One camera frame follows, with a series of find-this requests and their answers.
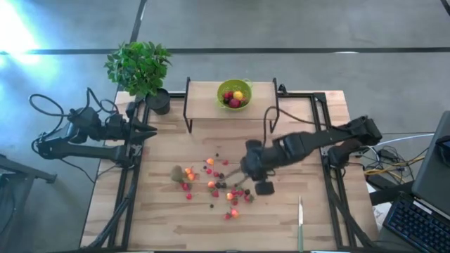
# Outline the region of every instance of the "knife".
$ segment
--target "knife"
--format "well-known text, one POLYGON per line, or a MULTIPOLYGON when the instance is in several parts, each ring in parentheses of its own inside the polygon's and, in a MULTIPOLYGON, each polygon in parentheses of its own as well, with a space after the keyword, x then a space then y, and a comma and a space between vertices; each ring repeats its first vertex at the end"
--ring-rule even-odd
POLYGON ((298 251, 303 252, 303 201, 298 197, 298 251))

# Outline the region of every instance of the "orange cherry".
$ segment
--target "orange cherry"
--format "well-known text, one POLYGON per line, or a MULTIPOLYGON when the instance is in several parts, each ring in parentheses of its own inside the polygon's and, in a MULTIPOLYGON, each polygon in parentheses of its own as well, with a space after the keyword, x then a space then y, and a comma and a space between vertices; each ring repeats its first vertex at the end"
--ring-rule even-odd
POLYGON ((227 194, 226 194, 226 199, 227 199, 227 200, 232 200, 233 198, 234 198, 233 193, 227 193, 227 194))

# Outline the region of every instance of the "wooden tabletop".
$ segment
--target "wooden tabletop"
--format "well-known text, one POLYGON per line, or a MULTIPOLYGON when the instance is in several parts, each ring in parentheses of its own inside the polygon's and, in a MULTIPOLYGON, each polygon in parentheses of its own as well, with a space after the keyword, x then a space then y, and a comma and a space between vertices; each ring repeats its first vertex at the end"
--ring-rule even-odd
MULTIPOLYGON (((347 123, 349 113, 343 92, 324 92, 332 124, 347 123)), ((122 114, 133 99, 125 92, 117 94, 116 103, 122 114)), ((215 158, 218 153, 215 170, 226 173, 235 169, 245 155, 245 141, 262 139, 262 121, 195 120, 192 134, 188 134, 182 116, 183 104, 181 99, 172 99, 168 115, 152 113, 150 116, 149 124, 157 127, 158 132, 145 142, 143 149, 130 250, 296 250, 299 196, 304 205, 304 249, 335 249, 318 151, 302 162, 277 169, 271 178, 275 194, 256 196, 252 204, 239 202, 236 209, 240 217, 226 221, 223 215, 230 204, 225 192, 220 192, 219 198, 208 193, 206 185, 213 178, 201 172, 203 161, 215 158), (228 160, 230 164, 224 166, 221 160, 228 160), (175 165, 193 166, 194 171, 200 173, 193 184, 192 200, 187 200, 186 193, 170 179, 170 170, 175 165)), ((302 119, 313 120, 307 99, 281 98, 280 108, 302 119)), ((293 131, 314 131, 314 126, 281 115, 269 138, 293 131)), ((102 161, 100 171, 111 165, 110 161, 102 161)), ((92 242, 111 217, 119 178, 120 172, 113 169, 97 180, 82 245, 92 242)), ((227 182, 241 178, 242 175, 235 175, 227 182)), ((378 230, 361 167, 348 166, 344 181, 352 216, 368 236, 376 240, 378 230)), ((246 181, 243 185, 254 192, 253 182, 246 181)), ((122 239, 123 218, 120 225, 117 241, 122 239)), ((341 216, 340 225, 345 238, 341 216)))

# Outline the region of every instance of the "gray floor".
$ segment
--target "gray floor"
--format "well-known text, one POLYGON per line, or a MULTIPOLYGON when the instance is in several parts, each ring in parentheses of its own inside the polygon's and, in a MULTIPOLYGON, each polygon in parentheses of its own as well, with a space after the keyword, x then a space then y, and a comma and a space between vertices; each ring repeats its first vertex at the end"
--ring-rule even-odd
MULTIPOLYGON (((2 34, 6 39, 0 50, 10 51, 19 46, 115 48, 129 41, 139 6, 139 0, 7 3, 13 10, 7 21, 15 29, 2 34)), ((0 12, 2 7, 6 9, 0 1, 0 12)), ((430 47, 450 45, 449 25, 439 0, 149 0, 138 40, 169 48, 430 47)), ((90 86, 99 98, 114 99, 117 87, 106 78, 105 59, 0 56, 0 153, 58 174, 53 185, 36 181, 11 252, 78 247, 92 184, 76 169, 30 150, 30 142, 57 119, 35 112, 27 97, 42 93, 68 110, 83 106, 84 90, 90 86)), ((187 76, 255 81, 277 77, 290 90, 344 90, 350 115, 372 117, 385 133, 384 141, 413 135, 404 133, 433 132, 442 112, 450 108, 450 53, 176 55, 172 62, 165 82, 170 91, 182 90, 187 76)), ((411 158, 430 139, 392 145, 411 158)), ((98 160, 68 160, 91 176, 98 169, 98 160)))

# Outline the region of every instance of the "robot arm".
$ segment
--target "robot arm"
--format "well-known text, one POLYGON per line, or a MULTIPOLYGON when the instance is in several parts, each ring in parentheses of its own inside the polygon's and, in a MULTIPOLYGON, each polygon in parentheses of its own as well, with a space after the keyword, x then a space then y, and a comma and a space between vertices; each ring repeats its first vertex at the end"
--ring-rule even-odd
POLYGON ((243 173, 258 183, 258 195, 274 193, 272 182, 266 182, 267 172, 278 167, 302 161, 315 149, 344 141, 328 151, 332 165, 339 166, 348 161, 349 154, 363 145, 376 145, 382 138, 372 119, 360 117, 349 123, 316 133, 291 133, 273 140, 271 147, 265 148, 261 141, 245 142, 246 156, 240 161, 243 173))

